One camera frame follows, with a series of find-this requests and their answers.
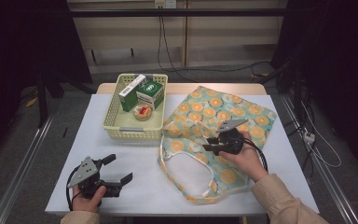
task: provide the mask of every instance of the person's arm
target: person's arm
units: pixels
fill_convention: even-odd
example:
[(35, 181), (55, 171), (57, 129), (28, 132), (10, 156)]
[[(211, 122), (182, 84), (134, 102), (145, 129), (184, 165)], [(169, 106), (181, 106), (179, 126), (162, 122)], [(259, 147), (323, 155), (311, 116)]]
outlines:
[[(251, 139), (249, 133), (242, 134), (245, 138)], [(244, 144), (238, 155), (221, 151), (219, 156), (234, 162), (254, 180), (252, 193), (266, 209), (272, 224), (327, 223), (298, 198), (295, 198), (279, 177), (269, 175), (254, 148)]]
[(100, 222), (98, 203), (103, 198), (106, 187), (97, 189), (92, 199), (83, 197), (78, 186), (73, 187), (74, 198), (72, 200), (73, 210), (61, 219), (61, 224), (96, 224)]

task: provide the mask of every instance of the sleeve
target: sleeve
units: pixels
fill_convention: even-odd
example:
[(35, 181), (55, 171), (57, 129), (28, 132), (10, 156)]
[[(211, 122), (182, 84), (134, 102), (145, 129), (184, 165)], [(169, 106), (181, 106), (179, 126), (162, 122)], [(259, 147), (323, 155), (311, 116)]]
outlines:
[(100, 215), (97, 213), (73, 211), (61, 219), (61, 224), (98, 224)]
[(267, 210), (270, 223), (327, 223), (295, 198), (276, 175), (266, 175), (252, 186), (252, 193)]

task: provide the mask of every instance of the plastic basket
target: plastic basket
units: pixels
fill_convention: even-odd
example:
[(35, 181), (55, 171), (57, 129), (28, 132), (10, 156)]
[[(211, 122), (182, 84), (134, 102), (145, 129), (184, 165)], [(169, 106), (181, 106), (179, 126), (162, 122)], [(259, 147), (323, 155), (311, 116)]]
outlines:
[(168, 77), (161, 74), (142, 74), (164, 86), (164, 100), (153, 111), (150, 119), (140, 121), (133, 116), (132, 111), (125, 112), (121, 106), (118, 94), (129, 85), (139, 74), (121, 74), (117, 78), (117, 85), (112, 96), (110, 106), (106, 112), (103, 128), (107, 130), (113, 139), (121, 140), (158, 140), (161, 138), (164, 122), (165, 99), (167, 97), (166, 86)]

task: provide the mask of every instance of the human hand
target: human hand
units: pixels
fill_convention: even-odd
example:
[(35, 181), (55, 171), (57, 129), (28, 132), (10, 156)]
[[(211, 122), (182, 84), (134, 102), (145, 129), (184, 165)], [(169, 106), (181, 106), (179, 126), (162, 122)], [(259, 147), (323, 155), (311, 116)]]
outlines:
[[(249, 133), (240, 133), (243, 134), (243, 137), (252, 140)], [(238, 155), (220, 151), (219, 156), (228, 161), (234, 162), (242, 171), (244, 171), (251, 179), (253, 179), (254, 182), (257, 182), (265, 175), (269, 174), (261, 164), (257, 151), (247, 144), (243, 144), (242, 150)]]
[(79, 186), (75, 185), (73, 187), (74, 198), (72, 199), (73, 210), (97, 213), (98, 203), (103, 198), (105, 192), (106, 192), (106, 187), (100, 186), (95, 192), (92, 199), (89, 199), (89, 198), (85, 198), (83, 194), (80, 192)]

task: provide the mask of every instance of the round container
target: round container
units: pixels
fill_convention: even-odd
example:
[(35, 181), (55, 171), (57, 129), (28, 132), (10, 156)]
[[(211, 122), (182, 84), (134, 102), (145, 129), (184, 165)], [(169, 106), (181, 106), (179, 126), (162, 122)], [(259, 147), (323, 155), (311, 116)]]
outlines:
[(141, 121), (147, 120), (152, 116), (152, 108), (149, 105), (137, 105), (133, 109), (133, 115)]

